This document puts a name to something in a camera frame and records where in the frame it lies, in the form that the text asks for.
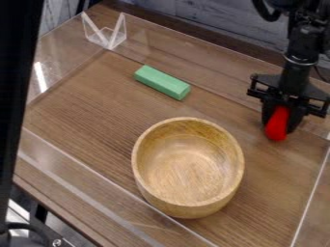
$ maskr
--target clear plastic corner piece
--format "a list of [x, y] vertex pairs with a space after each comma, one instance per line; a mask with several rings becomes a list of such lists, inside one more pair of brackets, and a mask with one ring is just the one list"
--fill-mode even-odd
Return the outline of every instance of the clear plastic corner piece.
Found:
[[82, 18], [88, 41], [96, 43], [108, 50], [114, 50], [127, 39], [127, 23], [125, 14], [121, 13], [115, 29], [110, 29], [108, 27], [98, 29], [86, 13], [82, 13]]

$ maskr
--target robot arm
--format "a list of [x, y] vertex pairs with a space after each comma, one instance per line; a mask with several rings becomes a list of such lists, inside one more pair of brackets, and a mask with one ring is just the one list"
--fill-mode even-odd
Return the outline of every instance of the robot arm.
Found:
[[[282, 140], [306, 115], [322, 118], [328, 115], [330, 96], [310, 83], [310, 71], [320, 54], [330, 54], [330, 0], [267, 0], [275, 9], [273, 13], [263, 1], [253, 0], [253, 3], [266, 20], [277, 21], [282, 14], [289, 14], [286, 63], [281, 75], [251, 76], [247, 94], [261, 98], [263, 103], [267, 136]], [[267, 86], [267, 90], [261, 89], [259, 84]]]

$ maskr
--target green block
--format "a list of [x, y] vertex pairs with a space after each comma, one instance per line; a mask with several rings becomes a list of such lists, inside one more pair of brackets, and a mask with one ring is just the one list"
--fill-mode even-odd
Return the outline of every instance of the green block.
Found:
[[191, 92], [190, 84], [149, 66], [135, 72], [134, 78], [177, 100], [182, 100]]

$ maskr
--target bowl rim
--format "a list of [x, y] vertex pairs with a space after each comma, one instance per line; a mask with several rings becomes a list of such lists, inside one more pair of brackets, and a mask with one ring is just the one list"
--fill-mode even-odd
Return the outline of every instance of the bowl rim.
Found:
[[237, 191], [238, 189], [238, 186], [241, 184], [241, 181], [242, 181], [242, 176], [243, 176], [243, 171], [245, 171], [245, 158], [243, 158], [243, 152], [242, 152], [242, 149], [241, 149], [241, 145], [238, 143], [238, 140], [237, 138], [233, 136], [233, 134], [222, 127], [219, 126], [217, 123], [213, 123], [207, 120], [203, 120], [203, 119], [199, 119], [199, 118], [193, 118], [193, 117], [179, 117], [179, 118], [171, 118], [171, 119], [166, 119], [158, 123], [155, 123], [143, 133], [142, 135], [139, 136], [137, 142], [135, 142], [135, 145], [134, 145], [134, 148], [133, 148], [133, 152], [131, 152], [131, 167], [133, 167], [133, 173], [134, 173], [134, 177], [135, 177], [135, 180], [141, 183], [143, 189], [149, 192], [149, 194], [158, 198], [159, 200], [162, 200], [163, 202], [166, 202], [167, 204], [171, 204], [174, 206], [190, 206], [187, 204], [178, 204], [178, 203], [174, 203], [169, 200], [166, 200], [165, 198], [159, 197], [155, 195], [154, 193], [154, 189], [153, 187], [145, 182], [145, 179], [143, 177], [141, 176], [141, 173], [139, 173], [139, 170], [138, 170], [138, 162], [137, 162], [137, 157], [138, 157], [138, 151], [139, 151], [139, 148], [141, 148], [141, 143], [142, 141], [145, 140], [146, 136], [157, 129], [159, 128], [162, 125], [165, 124], [170, 124], [170, 123], [174, 123], [174, 122], [182, 122], [182, 121], [197, 121], [197, 122], [201, 122], [201, 123], [205, 123], [210, 126], [213, 126], [214, 128], [217, 128], [219, 131], [222, 131], [227, 137], [230, 138], [233, 144], [234, 144], [234, 147], [237, 149], [237, 152], [238, 152], [238, 173], [235, 175], [235, 180], [233, 181], [231, 183], [231, 187], [230, 189], [227, 189], [223, 193], [221, 193], [219, 195], [217, 195], [215, 197], [205, 200], [205, 201], [201, 201], [198, 203], [194, 203], [193, 206], [207, 206], [207, 205], [211, 205], [219, 201], [222, 201], [223, 199], [226, 199], [230, 195], [233, 195], [233, 193]]

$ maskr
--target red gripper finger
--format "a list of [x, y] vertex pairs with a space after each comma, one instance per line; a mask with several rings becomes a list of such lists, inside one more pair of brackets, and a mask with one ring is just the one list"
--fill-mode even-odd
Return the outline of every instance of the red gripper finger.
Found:
[[282, 141], [286, 138], [288, 121], [290, 116], [290, 110], [285, 106], [278, 106], [274, 111], [267, 125], [266, 125], [266, 135], [274, 141]]

